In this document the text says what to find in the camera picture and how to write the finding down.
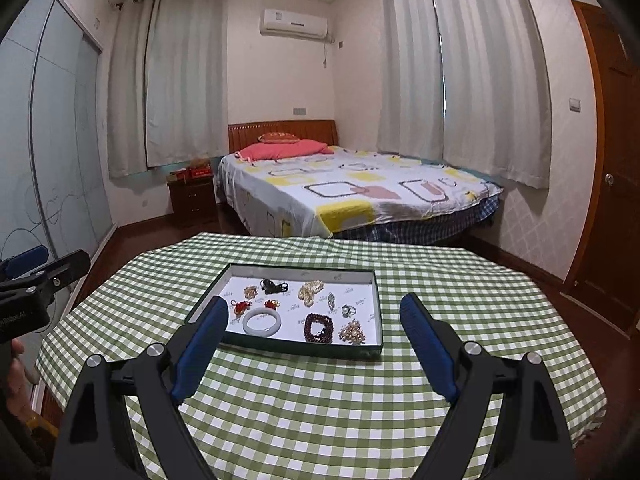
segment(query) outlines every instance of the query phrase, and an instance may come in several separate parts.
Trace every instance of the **bolt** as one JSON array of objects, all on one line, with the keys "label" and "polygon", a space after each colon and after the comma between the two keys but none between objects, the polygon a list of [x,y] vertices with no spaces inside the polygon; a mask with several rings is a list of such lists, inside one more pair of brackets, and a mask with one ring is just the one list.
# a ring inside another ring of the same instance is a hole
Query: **bolt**
[{"label": "bolt", "polygon": [[159,356],[162,352],[164,352],[164,345],[162,343],[153,343],[146,348],[146,353],[151,355],[151,357]]},{"label": "bolt", "polygon": [[85,362],[89,368],[95,368],[102,362],[102,356],[100,354],[90,355]]},{"label": "bolt", "polygon": [[465,352],[469,355],[480,355],[482,347],[475,341],[467,341],[465,343]]},{"label": "bolt", "polygon": [[529,352],[527,353],[527,361],[532,365],[539,365],[542,362],[542,357],[536,352]]}]

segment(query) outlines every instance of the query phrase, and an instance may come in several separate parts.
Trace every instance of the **air conditioner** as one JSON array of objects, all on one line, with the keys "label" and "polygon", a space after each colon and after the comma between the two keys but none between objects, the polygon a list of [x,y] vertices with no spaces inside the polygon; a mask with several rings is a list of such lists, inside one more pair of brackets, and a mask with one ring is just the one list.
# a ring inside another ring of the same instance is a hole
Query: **air conditioner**
[{"label": "air conditioner", "polygon": [[327,32],[326,18],[287,10],[264,9],[260,20],[260,33],[265,35],[323,40]]}]

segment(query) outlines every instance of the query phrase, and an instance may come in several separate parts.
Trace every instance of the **nightstand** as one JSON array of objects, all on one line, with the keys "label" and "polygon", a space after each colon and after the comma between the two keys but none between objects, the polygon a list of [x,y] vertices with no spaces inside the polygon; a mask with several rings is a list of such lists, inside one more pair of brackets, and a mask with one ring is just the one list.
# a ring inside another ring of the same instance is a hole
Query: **nightstand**
[{"label": "nightstand", "polygon": [[168,182],[176,223],[195,224],[218,219],[216,196],[211,177]]}]

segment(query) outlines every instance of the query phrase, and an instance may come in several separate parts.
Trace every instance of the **white jade bangle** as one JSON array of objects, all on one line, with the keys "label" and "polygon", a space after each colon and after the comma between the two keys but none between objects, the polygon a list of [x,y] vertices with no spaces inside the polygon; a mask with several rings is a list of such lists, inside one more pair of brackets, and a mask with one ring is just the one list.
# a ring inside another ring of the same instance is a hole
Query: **white jade bangle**
[{"label": "white jade bangle", "polygon": [[[260,314],[267,314],[268,316],[274,317],[276,322],[269,328],[265,328],[264,330],[256,330],[255,328],[251,328],[249,326],[249,320],[253,316],[260,316]],[[242,329],[244,330],[244,333],[247,335],[255,335],[258,337],[269,337],[280,330],[281,326],[282,319],[280,318],[280,314],[278,314],[272,308],[266,308],[265,306],[259,306],[258,308],[251,309],[249,312],[244,314],[244,318],[242,319]]]}]

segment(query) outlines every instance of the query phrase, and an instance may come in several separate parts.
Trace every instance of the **floor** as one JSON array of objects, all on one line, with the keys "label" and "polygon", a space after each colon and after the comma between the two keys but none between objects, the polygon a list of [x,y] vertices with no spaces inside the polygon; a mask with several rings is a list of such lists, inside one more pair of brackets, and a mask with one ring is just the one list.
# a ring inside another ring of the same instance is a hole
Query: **floor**
[{"label": "floor", "polygon": [[[185,240],[199,232],[247,234],[238,216],[226,205],[219,206],[216,220],[193,226],[175,226],[169,217],[164,217],[120,228],[84,282],[78,303],[138,254]],[[545,280],[544,276],[541,278],[539,274],[532,275],[532,279],[574,332],[607,394],[607,415],[602,427],[575,449],[578,478],[588,480],[606,460],[632,412],[640,408],[640,332],[628,340],[562,296],[554,282]],[[42,413],[53,424],[60,424],[62,410],[48,390]]]}]

